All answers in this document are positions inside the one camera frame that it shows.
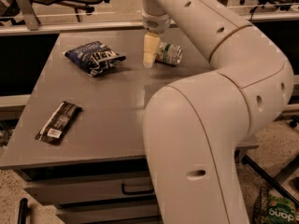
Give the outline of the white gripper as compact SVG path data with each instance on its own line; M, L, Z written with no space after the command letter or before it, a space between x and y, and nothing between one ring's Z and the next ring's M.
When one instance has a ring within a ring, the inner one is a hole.
M157 49L160 46L161 38L157 34L162 34L170 27L171 19L168 14L154 16L142 11L143 26L147 32L144 36L143 65L151 68L156 60Z

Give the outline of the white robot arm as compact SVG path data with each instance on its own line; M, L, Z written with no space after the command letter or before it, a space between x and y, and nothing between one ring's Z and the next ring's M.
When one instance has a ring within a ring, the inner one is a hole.
M170 17L211 71L168 84L149 100L144 147L164 224L249 224L235 149L292 96L284 53L216 0L143 0L144 20Z

